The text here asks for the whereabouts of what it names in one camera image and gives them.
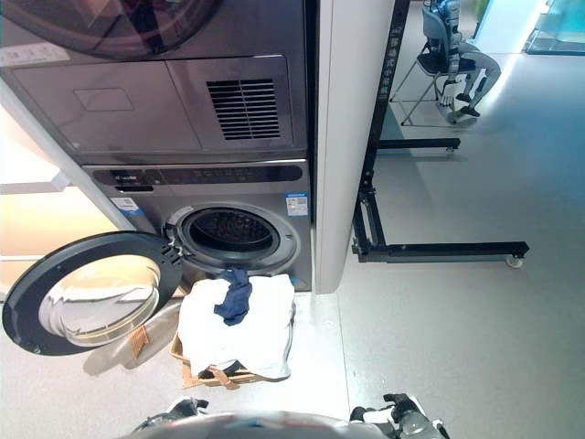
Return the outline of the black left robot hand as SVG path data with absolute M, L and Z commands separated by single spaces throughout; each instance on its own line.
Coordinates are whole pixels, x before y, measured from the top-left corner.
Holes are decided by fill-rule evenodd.
M 181 420 L 192 416 L 203 414 L 209 406 L 209 401 L 194 397 L 182 397 L 174 401 L 163 413 L 166 419 Z

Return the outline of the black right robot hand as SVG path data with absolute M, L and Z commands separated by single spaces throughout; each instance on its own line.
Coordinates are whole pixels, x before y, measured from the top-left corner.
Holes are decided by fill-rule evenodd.
M 416 397 L 387 393 L 383 400 L 387 405 L 380 409 L 355 407 L 349 422 L 367 427 L 382 438 L 450 438 L 442 420 L 430 419 Z

